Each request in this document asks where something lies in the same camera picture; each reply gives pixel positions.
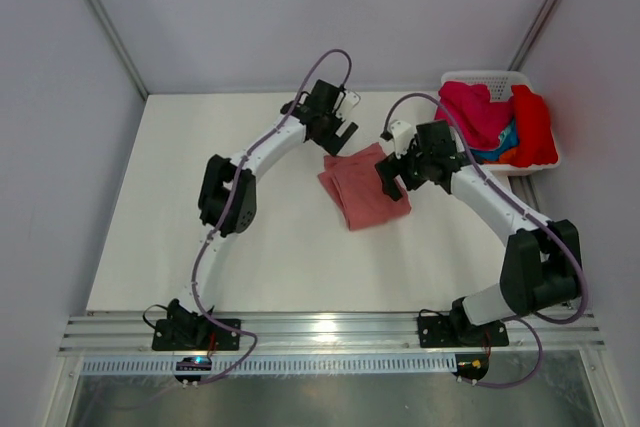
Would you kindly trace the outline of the right side aluminium rail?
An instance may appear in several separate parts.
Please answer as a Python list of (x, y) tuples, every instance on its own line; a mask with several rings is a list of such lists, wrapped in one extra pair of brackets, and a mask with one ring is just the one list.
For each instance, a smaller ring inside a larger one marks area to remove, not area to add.
[(509, 184), (512, 192), (527, 206), (527, 212), (538, 222), (547, 225), (549, 219), (539, 211), (539, 202), (530, 176), (510, 176)]

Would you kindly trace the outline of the aluminium corner post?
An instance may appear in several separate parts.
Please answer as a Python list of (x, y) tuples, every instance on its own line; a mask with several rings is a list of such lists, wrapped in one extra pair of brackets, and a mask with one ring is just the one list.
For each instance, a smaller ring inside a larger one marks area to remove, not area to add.
[(130, 83), (139, 97), (146, 101), (150, 95), (145, 82), (139, 73), (128, 49), (126, 48), (118, 29), (113, 23), (102, 0), (83, 0), (94, 17), (99, 29), (116, 56)]
[(509, 65), (509, 71), (519, 71), (526, 64), (527, 59), (533, 52), (534, 47), (541, 39), (545, 29), (561, 5), (562, 0), (543, 0), (536, 11), (522, 41), (515, 51)]

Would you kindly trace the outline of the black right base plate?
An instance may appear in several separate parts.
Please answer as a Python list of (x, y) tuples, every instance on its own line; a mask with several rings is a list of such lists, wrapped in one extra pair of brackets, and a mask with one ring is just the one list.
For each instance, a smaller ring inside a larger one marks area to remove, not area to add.
[(507, 347), (510, 344), (506, 326), (494, 321), (474, 326), (449, 315), (421, 311), (417, 318), (417, 333), (422, 348)]

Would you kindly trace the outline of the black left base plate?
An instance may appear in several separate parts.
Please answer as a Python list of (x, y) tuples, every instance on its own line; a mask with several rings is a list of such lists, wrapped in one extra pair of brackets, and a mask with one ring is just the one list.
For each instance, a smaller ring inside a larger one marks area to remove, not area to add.
[(239, 336), (212, 324), (207, 319), (179, 322), (160, 319), (151, 344), (153, 351), (238, 351)]

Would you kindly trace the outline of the orange garment in basket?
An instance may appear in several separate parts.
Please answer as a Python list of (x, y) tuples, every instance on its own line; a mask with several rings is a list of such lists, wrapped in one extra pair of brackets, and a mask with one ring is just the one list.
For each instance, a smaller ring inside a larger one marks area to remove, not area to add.
[(491, 165), (512, 165), (513, 161), (517, 157), (517, 153), (517, 147), (513, 147), (504, 151), (473, 151), (474, 157), (479, 163)]

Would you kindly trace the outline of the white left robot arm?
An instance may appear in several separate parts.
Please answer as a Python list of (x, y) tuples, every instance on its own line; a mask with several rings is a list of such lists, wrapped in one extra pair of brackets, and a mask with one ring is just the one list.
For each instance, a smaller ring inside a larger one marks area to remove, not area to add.
[(224, 261), (238, 236), (257, 214), (257, 186), (261, 178), (286, 154), (308, 141), (325, 153), (337, 155), (357, 131), (349, 120), (360, 96), (343, 85), (318, 80), (311, 91), (299, 92), (283, 105), (277, 120), (246, 149), (231, 157), (209, 159), (197, 207), (208, 226), (189, 283), (165, 308), (155, 339), (171, 350), (202, 350), (215, 328), (238, 335), (239, 329), (212, 319), (213, 309), (203, 301), (216, 264)]

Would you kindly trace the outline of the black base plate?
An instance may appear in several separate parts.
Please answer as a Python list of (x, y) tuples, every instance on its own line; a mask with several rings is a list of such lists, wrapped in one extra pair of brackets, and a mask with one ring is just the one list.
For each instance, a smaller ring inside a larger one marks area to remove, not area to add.
[(207, 319), (179, 322), (160, 319), (151, 344), (153, 351), (238, 351), (239, 336), (212, 324)]
[(507, 347), (510, 344), (506, 326), (494, 321), (474, 326), (449, 315), (421, 311), (417, 318), (417, 333), (422, 348)]

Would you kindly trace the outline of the left black controller board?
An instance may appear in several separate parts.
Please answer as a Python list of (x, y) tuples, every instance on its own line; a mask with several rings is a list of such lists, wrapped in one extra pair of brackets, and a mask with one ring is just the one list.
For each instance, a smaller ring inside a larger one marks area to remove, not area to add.
[(188, 356), (176, 362), (174, 377), (182, 384), (200, 382), (208, 377), (212, 370), (212, 361), (206, 356)]

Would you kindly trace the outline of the magenta t shirt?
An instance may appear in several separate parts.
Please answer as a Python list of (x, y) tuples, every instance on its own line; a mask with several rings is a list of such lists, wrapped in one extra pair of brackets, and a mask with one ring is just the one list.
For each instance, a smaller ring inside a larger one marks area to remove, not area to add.
[(494, 102), (486, 85), (447, 81), (439, 90), (447, 108), (470, 148), (492, 150), (498, 137), (514, 119), (512, 100)]

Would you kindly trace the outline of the right aluminium corner post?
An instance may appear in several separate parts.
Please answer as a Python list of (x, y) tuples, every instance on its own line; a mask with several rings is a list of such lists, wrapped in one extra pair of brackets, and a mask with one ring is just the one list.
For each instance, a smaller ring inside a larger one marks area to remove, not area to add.
[(515, 51), (509, 65), (509, 71), (519, 71), (526, 64), (527, 59), (533, 52), (534, 47), (541, 39), (545, 29), (561, 5), (562, 0), (543, 0), (536, 11), (522, 41)]

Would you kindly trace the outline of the right black controller board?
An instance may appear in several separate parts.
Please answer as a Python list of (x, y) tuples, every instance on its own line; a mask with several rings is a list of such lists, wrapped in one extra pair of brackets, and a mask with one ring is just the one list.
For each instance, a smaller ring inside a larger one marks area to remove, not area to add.
[(456, 354), (453, 375), (460, 380), (478, 382), (486, 376), (489, 365), (489, 357), (486, 354)]

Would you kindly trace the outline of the blue garment in basket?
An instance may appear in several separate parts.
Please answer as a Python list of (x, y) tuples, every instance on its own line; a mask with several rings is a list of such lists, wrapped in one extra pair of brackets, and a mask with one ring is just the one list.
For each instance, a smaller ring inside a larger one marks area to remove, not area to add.
[(478, 150), (478, 151), (494, 151), (494, 150), (498, 150), (498, 151), (504, 151), (513, 147), (517, 147), (519, 145), (519, 137), (518, 137), (518, 133), (517, 133), (517, 127), (516, 127), (516, 122), (514, 120), (512, 120), (506, 127), (505, 129), (500, 133), (499, 137), (499, 145), (492, 149), (492, 150), (481, 150), (481, 149), (475, 149), (472, 148), (471, 152), (473, 154), (474, 150)]

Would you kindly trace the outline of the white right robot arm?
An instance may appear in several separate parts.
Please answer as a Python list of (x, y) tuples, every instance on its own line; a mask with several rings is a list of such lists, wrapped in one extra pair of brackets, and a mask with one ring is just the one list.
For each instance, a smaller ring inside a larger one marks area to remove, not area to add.
[(399, 201), (426, 183), (437, 185), (471, 208), (505, 247), (497, 283), (453, 301), (447, 322), (453, 340), (470, 344), (501, 321), (585, 299), (576, 227), (552, 221), (506, 191), (459, 148), (447, 122), (394, 121), (381, 137), (393, 145), (375, 166), (385, 195)]

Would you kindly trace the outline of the aluminium mounting rail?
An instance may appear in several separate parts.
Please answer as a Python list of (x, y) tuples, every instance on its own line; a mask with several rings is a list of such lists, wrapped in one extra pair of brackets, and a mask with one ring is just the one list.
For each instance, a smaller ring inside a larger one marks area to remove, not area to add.
[[(416, 315), (411, 312), (229, 313), (258, 337), (258, 354), (419, 352)], [(604, 336), (593, 315), (569, 326), (537, 317), (527, 322), (545, 350), (602, 349)], [(69, 319), (62, 355), (149, 353), (154, 337), (138, 312), (99, 313)]]

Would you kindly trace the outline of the left aluminium corner post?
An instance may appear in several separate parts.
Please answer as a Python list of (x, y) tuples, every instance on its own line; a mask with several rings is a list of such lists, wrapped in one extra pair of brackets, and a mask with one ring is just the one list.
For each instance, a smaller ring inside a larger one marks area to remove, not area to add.
[(83, 0), (94, 17), (99, 29), (116, 56), (130, 83), (139, 97), (146, 101), (150, 95), (145, 82), (139, 73), (128, 49), (126, 48), (118, 29), (113, 23), (102, 0)]

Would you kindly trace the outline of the salmon pink t shirt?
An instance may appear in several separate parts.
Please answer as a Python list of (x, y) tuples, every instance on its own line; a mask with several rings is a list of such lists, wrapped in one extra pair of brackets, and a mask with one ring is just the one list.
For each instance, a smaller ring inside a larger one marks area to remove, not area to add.
[(373, 143), (349, 156), (324, 156), (318, 180), (342, 213), (349, 231), (376, 227), (409, 215), (406, 196), (393, 201), (385, 195), (375, 165), (386, 158)]

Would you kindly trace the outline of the white perforated plastic basket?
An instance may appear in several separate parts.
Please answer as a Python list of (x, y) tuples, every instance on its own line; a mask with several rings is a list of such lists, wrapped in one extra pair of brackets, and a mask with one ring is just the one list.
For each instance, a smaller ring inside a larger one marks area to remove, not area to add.
[(496, 173), (525, 176), (560, 164), (549, 108), (518, 71), (467, 70), (441, 77), (440, 100), (472, 153)]

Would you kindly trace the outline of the red t shirt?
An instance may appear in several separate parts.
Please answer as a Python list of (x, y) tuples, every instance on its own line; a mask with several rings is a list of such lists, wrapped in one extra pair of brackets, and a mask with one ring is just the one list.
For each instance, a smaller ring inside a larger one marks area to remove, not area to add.
[(555, 164), (559, 155), (544, 99), (526, 85), (514, 85), (512, 100), (519, 143), (510, 164), (519, 168)]

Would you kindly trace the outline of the black controller board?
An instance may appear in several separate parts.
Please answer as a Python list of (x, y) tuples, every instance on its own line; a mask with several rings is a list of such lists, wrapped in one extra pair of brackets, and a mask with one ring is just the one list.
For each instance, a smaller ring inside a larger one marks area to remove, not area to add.
[(460, 380), (478, 382), (486, 376), (489, 365), (489, 357), (486, 354), (456, 354), (453, 375)]
[(176, 362), (174, 377), (182, 384), (200, 382), (208, 377), (212, 370), (212, 361), (206, 356), (188, 356)]

